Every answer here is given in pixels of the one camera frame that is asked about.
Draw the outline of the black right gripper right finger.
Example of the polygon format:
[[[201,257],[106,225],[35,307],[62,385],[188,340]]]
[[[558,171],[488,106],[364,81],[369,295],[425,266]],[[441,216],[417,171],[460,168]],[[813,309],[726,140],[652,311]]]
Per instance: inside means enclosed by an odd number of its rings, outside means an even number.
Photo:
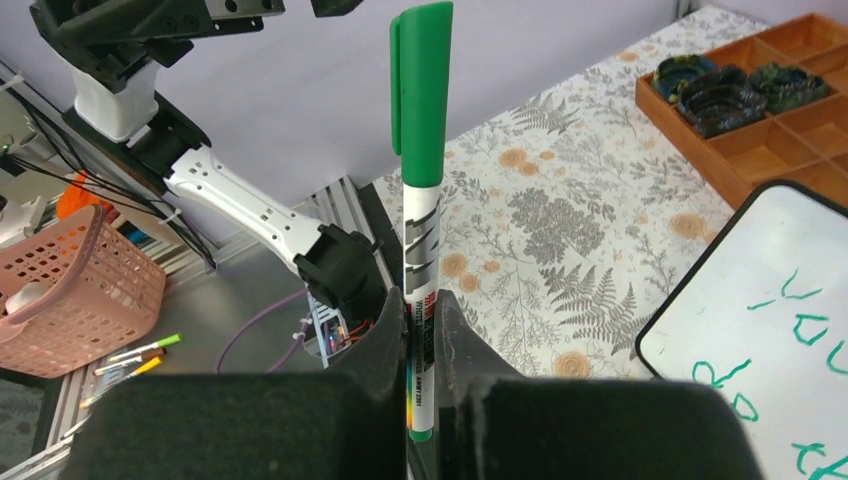
[[[444,290],[435,314],[440,479],[759,479],[741,423],[694,383],[522,375]]]

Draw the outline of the black framed whiteboard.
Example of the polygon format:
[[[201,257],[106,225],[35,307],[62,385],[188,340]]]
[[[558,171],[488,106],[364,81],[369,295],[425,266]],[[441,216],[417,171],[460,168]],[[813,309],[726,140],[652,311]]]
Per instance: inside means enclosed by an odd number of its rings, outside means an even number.
[[[769,479],[847,475],[847,211],[755,189],[635,341],[666,380],[722,395]]]

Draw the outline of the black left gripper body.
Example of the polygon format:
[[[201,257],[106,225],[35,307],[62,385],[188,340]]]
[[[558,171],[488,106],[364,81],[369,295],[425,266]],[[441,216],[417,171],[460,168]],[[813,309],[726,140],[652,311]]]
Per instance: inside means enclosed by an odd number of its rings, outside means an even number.
[[[174,65],[195,39],[258,32],[265,17],[285,11],[279,0],[47,0],[29,6],[53,50],[112,93],[151,62]]]

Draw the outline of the white whiteboard marker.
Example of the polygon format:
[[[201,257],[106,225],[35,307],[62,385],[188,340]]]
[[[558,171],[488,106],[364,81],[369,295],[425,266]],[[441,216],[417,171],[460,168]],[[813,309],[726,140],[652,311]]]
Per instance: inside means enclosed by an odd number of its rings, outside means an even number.
[[[407,430],[428,441],[435,425],[434,314],[438,296],[440,188],[403,187],[403,294],[409,342]]]

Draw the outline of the green marker cap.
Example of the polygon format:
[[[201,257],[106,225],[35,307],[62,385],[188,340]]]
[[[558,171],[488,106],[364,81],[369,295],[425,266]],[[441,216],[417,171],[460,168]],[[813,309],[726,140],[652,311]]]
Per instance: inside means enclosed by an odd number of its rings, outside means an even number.
[[[392,148],[406,185],[443,179],[454,3],[409,8],[389,28]]]

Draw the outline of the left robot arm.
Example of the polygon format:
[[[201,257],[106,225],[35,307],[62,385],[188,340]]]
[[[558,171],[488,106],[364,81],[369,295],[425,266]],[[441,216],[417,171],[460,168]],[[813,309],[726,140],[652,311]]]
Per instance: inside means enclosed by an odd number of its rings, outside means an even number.
[[[228,170],[203,130],[155,87],[195,40],[258,32],[280,1],[35,1],[40,36],[70,67],[68,126],[149,190],[204,204],[252,233],[323,304],[375,321],[387,289],[375,244],[297,213]]]

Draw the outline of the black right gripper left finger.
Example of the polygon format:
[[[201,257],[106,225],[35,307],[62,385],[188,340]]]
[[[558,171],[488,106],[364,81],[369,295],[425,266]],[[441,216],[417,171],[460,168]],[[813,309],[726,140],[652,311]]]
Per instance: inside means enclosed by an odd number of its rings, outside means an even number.
[[[154,375],[97,402],[64,479],[403,479],[405,304],[319,372]]]

